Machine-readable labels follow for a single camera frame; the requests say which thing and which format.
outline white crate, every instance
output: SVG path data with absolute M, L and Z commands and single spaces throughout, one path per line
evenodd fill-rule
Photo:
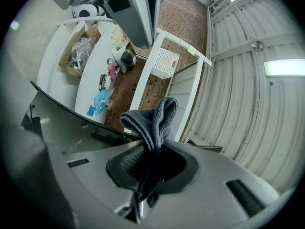
M 169 59 L 173 60 L 172 67 L 165 66 L 163 64 L 163 61 L 165 58 L 169 58 Z M 161 79 L 167 79 L 167 78 L 172 77 L 174 74 L 174 71 L 177 67 L 178 60 L 179 60 L 178 54 L 168 51 L 164 48 L 160 48 L 156 62 L 154 64 L 154 66 L 152 67 L 151 74 L 153 74 Z

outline wooden floor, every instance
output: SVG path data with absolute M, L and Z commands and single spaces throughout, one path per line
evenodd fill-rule
M 207 15 L 206 7 L 197 0 L 163 0 L 160 5 L 160 16 L 158 27 L 181 38 L 191 44 L 194 48 L 205 54 L 207 41 Z M 148 57 L 151 49 L 140 49 L 133 45 L 137 54 Z M 177 69 L 184 69 L 196 61 L 187 50 L 164 40 L 162 47 L 178 53 L 180 59 Z M 114 86 L 112 100 L 114 109 L 108 110 L 105 124 L 113 128 L 123 130 L 120 123 L 120 115 L 129 110 L 136 86 L 139 82 L 145 61 L 138 58 L 135 68 L 125 73 L 119 73 Z M 164 97 L 170 79 L 162 80 L 150 75 L 139 109 L 153 109 L 161 98 Z

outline cardboard box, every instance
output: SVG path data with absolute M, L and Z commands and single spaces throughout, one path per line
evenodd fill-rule
M 67 70 L 68 74 L 71 74 L 71 75 L 74 75 L 77 77 L 81 77 L 81 74 L 74 68 L 70 67 L 68 65 L 68 63 L 71 58 L 71 51 L 72 51 L 73 45 L 76 42 L 78 42 L 82 37 L 91 38 L 95 43 L 97 43 L 97 41 L 101 37 L 101 34 L 100 34 L 96 24 L 91 26 L 87 31 L 85 31 L 85 27 L 83 26 L 79 32 L 75 33 L 72 36 L 71 40 L 69 41 L 65 50 L 63 51 L 63 54 L 58 63 L 61 67 L 65 68 Z

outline white table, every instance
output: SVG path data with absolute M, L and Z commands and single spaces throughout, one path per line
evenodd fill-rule
M 75 112 L 104 124 L 107 108 L 99 115 L 95 113 L 92 117 L 87 115 L 89 105 L 94 106 L 94 98 L 99 93 L 100 76 L 108 72 L 107 60 L 113 58 L 112 52 L 115 50 L 111 39 L 114 29 L 113 24 L 111 22 L 101 21 L 98 24 L 98 29 L 102 36 L 96 43 L 81 76 L 76 97 Z

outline plastic bag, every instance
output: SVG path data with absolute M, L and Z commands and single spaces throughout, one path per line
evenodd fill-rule
M 99 115 L 109 104 L 113 89 L 101 90 L 94 98 L 95 113 Z
M 82 37 L 72 47 L 71 65 L 77 66 L 79 70 L 83 71 L 94 46 L 95 43 L 91 38 Z

